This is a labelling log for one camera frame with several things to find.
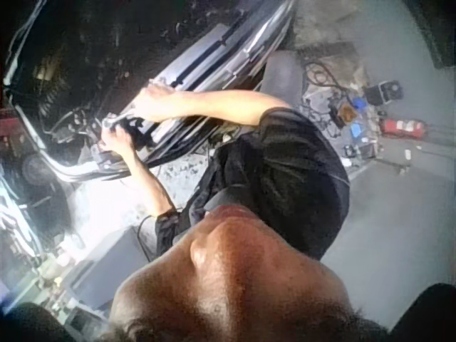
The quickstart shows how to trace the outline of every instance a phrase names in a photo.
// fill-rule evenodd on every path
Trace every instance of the black motorcycle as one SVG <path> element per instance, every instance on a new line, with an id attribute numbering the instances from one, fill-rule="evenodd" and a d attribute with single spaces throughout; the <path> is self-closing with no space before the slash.
<path id="1" fill-rule="evenodd" d="M 62 186 L 36 153 L 17 157 L 7 150 L 0 157 L 0 225 L 32 258 L 55 251 L 66 235 L 84 247 Z"/>

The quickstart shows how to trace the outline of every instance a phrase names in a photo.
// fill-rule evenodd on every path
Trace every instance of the right hand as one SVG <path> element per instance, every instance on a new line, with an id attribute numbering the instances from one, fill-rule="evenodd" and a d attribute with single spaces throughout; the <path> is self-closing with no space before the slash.
<path id="1" fill-rule="evenodd" d="M 135 116 L 152 122 L 180 116 L 182 106 L 176 94 L 176 90 L 168 85 L 152 82 L 133 100 Z"/>

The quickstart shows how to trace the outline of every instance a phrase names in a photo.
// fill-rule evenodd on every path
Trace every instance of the hand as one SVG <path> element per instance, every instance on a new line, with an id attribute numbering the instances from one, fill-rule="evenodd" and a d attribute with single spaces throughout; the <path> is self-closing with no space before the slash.
<path id="1" fill-rule="evenodd" d="M 152 82 L 133 100 L 135 116 L 147 121 L 161 122 L 180 116 L 181 102 L 173 88 L 161 82 Z"/>
<path id="2" fill-rule="evenodd" d="M 104 151 L 116 152 L 124 159 L 135 155 L 135 147 L 131 136 L 119 125 L 115 126 L 114 131 L 109 128 L 103 128 L 101 139 L 105 143 L 101 145 Z"/>

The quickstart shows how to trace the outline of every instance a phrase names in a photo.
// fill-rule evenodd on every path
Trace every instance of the black t-shirt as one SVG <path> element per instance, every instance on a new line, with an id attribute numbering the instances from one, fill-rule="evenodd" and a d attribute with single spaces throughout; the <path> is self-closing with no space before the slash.
<path id="1" fill-rule="evenodd" d="M 222 192 L 222 202 L 238 199 L 291 246 L 320 259 L 347 216 L 349 190 L 339 157 L 309 120 L 285 108 L 268 110 L 257 130 L 216 151 L 182 213 L 158 217 L 157 253 L 202 220 L 204 206 Z"/>

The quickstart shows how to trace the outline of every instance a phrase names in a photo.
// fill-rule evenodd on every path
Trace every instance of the blue object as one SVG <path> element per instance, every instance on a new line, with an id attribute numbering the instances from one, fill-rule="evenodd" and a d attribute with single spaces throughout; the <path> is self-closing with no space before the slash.
<path id="1" fill-rule="evenodd" d="M 357 110 L 363 110 L 368 106 L 368 103 L 364 101 L 364 99 L 357 97 L 352 100 L 353 105 L 355 106 L 355 109 Z"/>
<path id="2" fill-rule="evenodd" d="M 353 123 L 350 126 L 350 129 L 351 129 L 351 134 L 354 138 L 359 137 L 361 135 L 361 133 L 363 132 L 363 130 L 361 129 L 361 125 L 359 123 Z"/>

